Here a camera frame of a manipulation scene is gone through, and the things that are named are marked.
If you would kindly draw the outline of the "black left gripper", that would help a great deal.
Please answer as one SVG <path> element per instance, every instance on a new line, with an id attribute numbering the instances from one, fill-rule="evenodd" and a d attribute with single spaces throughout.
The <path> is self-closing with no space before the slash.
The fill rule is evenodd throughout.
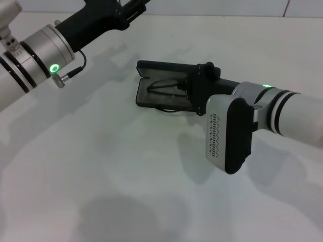
<path id="1" fill-rule="evenodd" d="M 85 6 L 56 25 L 73 52 L 110 30 L 126 30 L 146 11 L 150 0 L 131 0 L 122 6 L 118 1 L 86 1 Z"/>

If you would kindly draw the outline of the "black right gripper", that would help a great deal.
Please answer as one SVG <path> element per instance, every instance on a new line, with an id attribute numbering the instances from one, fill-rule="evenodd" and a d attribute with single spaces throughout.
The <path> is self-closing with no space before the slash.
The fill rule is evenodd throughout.
<path id="1" fill-rule="evenodd" d="M 238 82 L 222 79 L 221 69 L 212 62 L 191 65 L 186 80 L 177 81 L 177 92 L 187 94 L 192 110 L 198 115 L 206 114 L 206 103 L 212 95 L 230 95 Z"/>

